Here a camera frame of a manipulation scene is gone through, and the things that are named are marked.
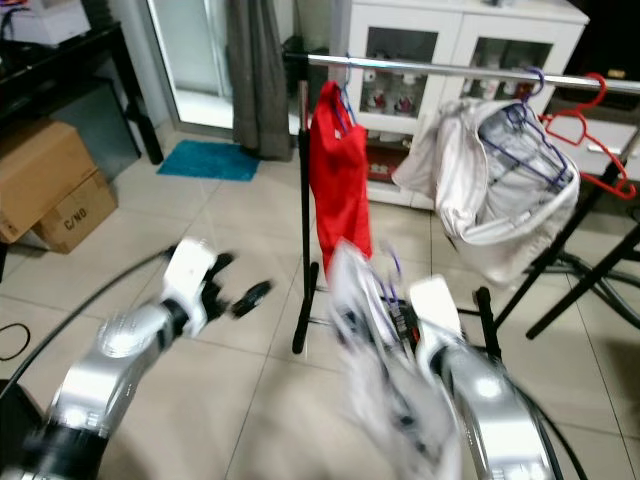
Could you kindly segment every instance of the table leg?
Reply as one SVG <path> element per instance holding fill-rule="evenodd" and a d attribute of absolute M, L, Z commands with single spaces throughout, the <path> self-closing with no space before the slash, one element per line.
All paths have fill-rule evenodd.
<path fill-rule="evenodd" d="M 4 275 L 4 263 L 7 260 L 7 253 L 9 253 L 9 245 L 0 242 L 0 282 L 2 282 L 2 276 Z"/>
<path fill-rule="evenodd" d="M 159 165 L 164 160 L 164 155 L 162 148 L 160 148 L 155 128 L 147 115 L 140 84 L 138 83 L 129 51 L 127 50 L 122 29 L 114 31 L 112 35 L 111 56 L 118 70 L 118 76 L 120 77 L 122 87 L 129 102 L 127 113 L 138 124 L 142 141 L 149 155 L 149 160 L 151 160 L 151 163 L 154 165 Z"/>

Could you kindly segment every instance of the cardboard box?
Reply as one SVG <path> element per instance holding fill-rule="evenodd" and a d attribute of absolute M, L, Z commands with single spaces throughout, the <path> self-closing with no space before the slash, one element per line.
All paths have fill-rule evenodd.
<path fill-rule="evenodd" d="M 33 226 L 54 252 L 69 253 L 116 209 L 100 172 L 95 172 Z"/>
<path fill-rule="evenodd" d="M 41 120 L 0 132 L 0 240 L 15 242 L 95 171 L 70 125 Z"/>

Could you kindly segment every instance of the white garment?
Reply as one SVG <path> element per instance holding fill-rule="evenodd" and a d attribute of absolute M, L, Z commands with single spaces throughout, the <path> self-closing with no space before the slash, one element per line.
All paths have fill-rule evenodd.
<path fill-rule="evenodd" d="M 486 129 L 510 153 L 530 155 L 524 157 L 529 165 L 557 177 L 543 159 L 557 156 L 536 132 L 528 127 L 522 138 L 509 136 L 504 109 L 518 103 L 462 99 L 445 104 L 429 124 L 421 117 L 411 151 L 392 175 L 400 187 L 434 201 L 461 258 L 499 285 L 515 280 L 551 244 L 573 213 L 580 189 L 578 169 L 566 155 L 566 182 L 550 192 L 543 178 L 524 167 L 508 168 L 506 157 L 485 148 L 479 131 Z M 533 114 L 528 118 L 543 130 Z M 562 168 L 559 160 L 556 168 Z"/>
<path fill-rule="evenodd" d="M 407 358 L 363 254 L 342 241 L 328 278 L 351 410 L 402 480 L 459 480 L 458 423 L 439 378 Z"/>

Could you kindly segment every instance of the black stand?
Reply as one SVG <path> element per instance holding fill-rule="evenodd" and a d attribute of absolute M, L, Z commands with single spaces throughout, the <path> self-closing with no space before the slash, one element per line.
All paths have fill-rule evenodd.
<path fill-rule="evenodd" d="M 628 145 L 625 147 L 624 151 L 620 155 L 620 160 L 623 164 L 626 164 L 627 159 L 629 158 L 631 152 L 633 152 L 636 146 L 640 143 L 640 128 L 638 128 L 633 136 L 633 138 L 629 141 Z M 608 185 L 614 185 L 618 178 L 618 169 L 613 163 L 610 163 L 604 174 L 600 177 L 600 180 Z M 590 283 L 590 286 L 587 288 L 594 288 L 596 284 L 599 288 L 594 288 L 594 292 L 611 308 L 613 308 L 616 312 L 618 312 L 625 320 L 640 328 L 640 315 L 635 312 L 627 303 L 618 295 L 617 292 L 609 285 L 606 281 L 606 278 L 611 278 L 612 280 L 620 280 L 636 287 L 640 288 L 640 280 L 631 276 L 626 275 L 620 272 L 613 272 L 611 268 L 621 259 L 632 259 L 635 260 L 636 256 L 631 253 L 635 245 L 628 247 L 626 251 L 620 252 L 618 251 L 618 247 L 614 249 L 616 252 L 616 256 L 618 259 L 612 263 L 609 268 L 598 268 L 604 262 L 601 262 L 596 268 L 591 269 L 589 265 L 583 262 L 579 257 L 575 255 L 570 255 L 564 252 L 564 246 L 573 234 L 573 232 L 578 228 L 578 226 L 582 223 L 582 221 L 586 218 L 586 216 L 591 212 L 595 204 L 598 202 L 600 197 L 604 194 L 604 190 L 600 188 L 596 188 L 589 194 L 589 196 L 578 206 L 576 212 L 567 222 L 567 225 L 564 229 L 558 234 L 556 239 L 553 241 L 551 246 L 542 254 L 540 257 L 533 263 L 531 273 L 527 276 L 524 283 L 520 286 L 520 288 L 516 291 L 516 293 L 511 297 L 509 303 L 506 305 L 504 310 L 498 315 L 496 319 L 496 328 L 500 328 L 500 326 L 505 322 L 509 314 L 514 310 L 514 308 L 520 303 L 520 300 L 526 295 L 534 282 L 538 279 L 538 277 L 544 273 L 545 271 L 554 272 L 558 271 L 557 266 L 554 266 L 555 262 L 560 263 L 560 268 L 566 268 L 566 266 L 570 266 L 571 268 L 566 269 L 566 273 L 570 273 L 579 278 L 585 277 L 587 280 L 586 283 Z M 611 252 L 607 255 L 606 258 L 609 258 L 614 252 Z M 555 307 L 551 309 L 551 311 L 545 315 L 544 323 L 545 327 L 534 327 L 527 333 L 527 338 L 533 339 L 535 338 L 546 326 L 548 326 L 553 320 L 555 320 L 560 313 L 562 313 L 566 308 L 573 303 L 575 299 L 571 300 L 569 303 L 566 303 L 565 299 L 561 300 Z M 563 303 L 564 308 L 559 311 L 560 303 Z"/>
<path fill-rule="evenodd" d="M 318 273 L 320 265 L 317 262 L 311 262 L 310 252 L 310 220 L 309 220 L 309 157 L 310 157 L 310 140 L 309 132 L 309 108 L 308 108 L 308 83 L 307 71 L 308 61 L 306 56 L 296 56 L 295 61 L 301 62 L 300 72 L 301 79 L 298 83 L 299 95 L 299 113 L 300 113 L 300 130 L 298 132 L 298 148 L 300 152 L 300 201 L 302 204 L 302 274 L 303 274 L 303 299 L 300 307 L 300 316 L 298 317 L 298 325 L 293 335 L 291 350 L 293 353 L 300 354 L 304 348 L 305 338 L 309 323 L 314 322 L 311 319 L 311 307 L 313 305 L 313 297 L 316 292 L 316 283 L 318 281 Z M 485 335 L 485 350 L 490 357 L 500 359 L 501 352 L 498 346 L 496 336 L 496 328 L 493 322 L 493 313 L 491 312 L 491 297 L 489 290 L 485 287 L 474 292 L 474 300 L 478 306 L 478 310 L 458 309 L 459 313 L 474 315 L 480 317 Z"/>
<path fill-rule="evenodd" d="M 624 239 L 613 250 L 611 250 L 611 252 L 604 257 L 598 265 L 589 271 L 584 278 L 562 298 L 562 300 L 556 303 L 544 317 L 531 327 L 527 332 L 527 338 L 529 340 L 533 340 L 540 335 L 544 329 L 551 325 L 556 318 L 562 315 L 562 313 L 569 308 L 573 302 L 577 301 L 589 289 L 594 288 L 598 281 L 600 281 L 602 277 L 606 276 L 620 260 L 634 259 L 634 257 L 637 256 L 633 249 L 638 245 L 638 243 L 640 243 L 640 210 L 636 209 L 633 212 L 633 216 L 637 223 L 633 230 L 631 230 L 631 232 L 629 232 L 629 234 L 624 237 Z M 630 323 L 635 327 L 640 328 L 640 323 Z"/>
<path fill-rule="evenodd" d="M 298 317 L 298 326 L 296 327 L 296 332 L 293 335 L 292 350 L 295 354 L 302 353 L 302 349 L 304 348 L 304 340 L 307 336 L 307 327 L 309 326 L 311 317 L 313 296 L 316 292 L 316 283 L 318 281 L 318 273 L 320 271 L 320 265 L 318 265 L 318 262 L 311 263 L 311 251 L 309 246 L 309 141 L 309 131 L 301 126 L 300 132 L 298 133 L 298 148 L 300 150 L 300 198 L 302 200 L 302 276 L 304 282 L 304 297 L 302 299 L 300 316 Z"/>

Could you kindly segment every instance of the black cable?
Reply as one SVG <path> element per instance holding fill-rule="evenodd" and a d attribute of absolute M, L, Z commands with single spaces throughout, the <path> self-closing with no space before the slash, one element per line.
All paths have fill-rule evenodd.
<path fill-rule="evenodd" d="M 571 463 L 573 464 L 573 468 L 575 468 L 576 473 L 578 474 L 578 478 L 580 480 L 589 480 L 587 478 L 587 474 L 582 468 L 582 464 L 580 463 L 580 460 L 578 460 L 578 456 L 573 451 L 573 448 L 571 448 L 571 445 L 569 445 L 569 442 L 567 441 L 565 436 L 562 434 L 560 429 L 553 422 L 553 420 L 551 420 L 549 415 L 547 415 L 547 413 L 542 409 L 542 407 L 540 407 L 540 405 L 538 405 L 538 403 L 533 398 L 531 398 L 531 396 L 529 396 L 527 392 L 522 390 L 522 388 L 516 385 L 513 381 L 509 380 L 509 382 L 511 383 L 511 385 L 513 385 L 513 388 L 515 388 L 518 391 L 518 393 L 520 393 L 520 395 L 524 397 L 524 399 L 531 406 L 531 408 L 533 408 L 534 411 L 536 411 L 540 416 L 542 416 L 542 418 L 544 418 L 544 421 L 551 427 L 551 430 L 553 430 L 553 433 L 555 434 L 555 436 L 558 437 L 558 440 L 560 440 L 560 443 L 562 444 L 562 448 L 564 448 L 564 450 L 567 452 L 567 455 L 569 455 L 569 459 L 571 460 Z"/>
<path fill-rule="evenodd" d="M 7 10 L 7 12 L 2 16 L 2 22 L 0 23 L 0 42 L 6 40 L 4 38 L 4 31 L 7 27 L 9 27 L 9 30 L 11 31 L 11 37 L 15 36 L 15 32 L 13 30 L 13 15 L 18 12 L 27 12 L 29 10 L 30 9 L 27 7 L 15 7 Z"/>
<path fill-rule="evenodd" d="M 544 428 L 543 418 L 541 415 L 536 415 L 535 418 L 536 423 L 538 424 L 540 438 L 542 439 L 544 448 L 547 451 L 547 455 L 549 455 L 549 463 L 551 464 L 551 471 L 553 471 L 554 480 L 564 480 L 560 462 L 558 461 L 558 457 L 556 456 L 556 452 L 553 448 L 553 444 L 551 443 L 551 439 L 549 438 L 549 434 L 547 433 L 547 429 Z"/>
<path fill-rule="evenodd" d="M 13 388 L 18 380 L 22 377 L 24 372 L 29 368 L 29 366 L 33 363 L 33 361 L 42 353 L 42 351 L 51 343 L 51 341 L 56 338 L 78 315 L 80 315 L 85 308 L 91 305 L 98 297 L 104 294 L 107 290 L 113 287 L 116 283 L 120 282 L 123 278 L 129 276 L 131 273 L 139 270 L 145 265 L 151 263 L 152 261 L 167 256 L 171 258 L 173 252 L 175 251 L 175 245 L 167 248 L 166 250 L 162 250 L 161 252 L 154 253 L 153 255 L 139 261 L 132 267 L 129 267 L 124 272 L 117 275 L 115 278 L 111 279 L 108 283 L 103 285 L 99 290 L 97 290 L 93 295 L 91 295 L 88 299 L 86 299 L 79 307 L 77 307 L 73 312 L 71 312 L 67 318 L 65 318 L 62 322 L 58 324 L 56 328 L 54 328 L 37 346 L 33 349 L 33 351 L 24 359 L 24 361 L 18 366 L 16 371 L 11 375 L 11 378 L 5 385 L 2 392 L 0 392 L 0 402 L 7 394 L 9 389 Z"/>
<path fill-rule="evenodd" d="M 22 352 L 24 352 L 24 350 L 29 346 L 29 342 L 31 341 L 31 330 L 29 330 L 29 327 L 27 327 L 24 323 L 11 323 L 9 325 L 5 325 L 4 327 L 0 328 L 0 333 L 15 327 L 24 329 L 25 333 L 27 334 L 27 338 L 25 339 L 24 344 L 22 345 L 20 350 L 8 357 L 0 357 L 0 362 L 8 362 L 9 360 L 13 360 Z"/>

